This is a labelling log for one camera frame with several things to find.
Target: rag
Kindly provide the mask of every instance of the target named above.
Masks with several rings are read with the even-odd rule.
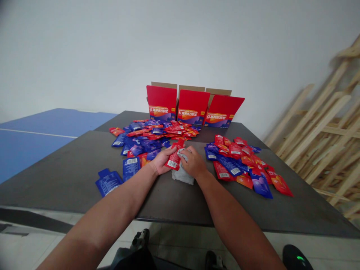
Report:
[[[178,154],[179,157],[183,157],[183,158],[185,158],[186,161],[188,161],[188,157],[185,156],[184,154],[181,154],[181,151],[184,150],[184,149],[185,148],[179,149],[177,154]],[[185,169],[183,167],[183,164],[181,162],[180,162],[179,170],[178,171],[172,170],[171,175],[172,175],[172,178],[174,180],[179,180],[179,181],[182,181],[184,183],[194,185],[195,179],[185,171]]]

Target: table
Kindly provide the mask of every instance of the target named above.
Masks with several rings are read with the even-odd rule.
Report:
[[[110,127],[123,127],[148,114],[125,111],[94,131],[88,131],[0,185],[0,206],[8,209],[42,209],[85,213],[101,199],[97,172],[109,168],[122,174],[121,148],[111,147]],[[259,157],[282,175],[294,194],[284,196],[271,187],[274,199],[265,199],[236,183],[220,183],[239,201],[263,231],[360,238],[360,231],[325,201],[290,167],[240,123],[228,130],[203,127],[187,141],[204,157],[203,147],[215,134],[236,136],[260,146]],[[206,161],[213,174],[212,162]],[[138,216],[140,220],[213,226],[204,196],[194,186],[161,175],[151,188]]]

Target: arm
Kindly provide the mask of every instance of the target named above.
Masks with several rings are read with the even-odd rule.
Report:
[[[241,269],[285,269],[262,230],[235,198],[206,169],[203,158],[190,146],[181,162],[204,193],[221,240]]]
[[[38,269],[96,269],[135,218],[164,164],[176,148],[166,149],[136,175],[95,204],[67,233]]]

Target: floor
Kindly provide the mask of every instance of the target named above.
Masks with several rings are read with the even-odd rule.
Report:
[[[70,224],[80,215],[41,213]],[[214,228],[133,221],[100,263],[110,265],[116,250],[128,248],[136,232],[150,229],[151,253],[190,269],[203,269],[206,251],[222,256],[228,269],[240,269]],[[279,256],[286,244],[302,250],[315,270],[360,270],[360,240],[310,235],[265,233]],[[31,233],[27,236],[0,233],[0,269],[35,269],[63,238],[62,235]]]

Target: white line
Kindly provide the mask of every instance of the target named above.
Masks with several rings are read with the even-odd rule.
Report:
[[[47,133],[39,133],[39,132],[31,132],[31,131],[14,130],[14,129],[1,129],[0,128],[0,130],[31,133],[31,134],[40,134],[40,135],[48,135],[48,136],[55,136],[55,137],[74,138],[74,139],[77,138],[77,137],[74,137],[74,136],[55,135],[55,134],[47,134]]]

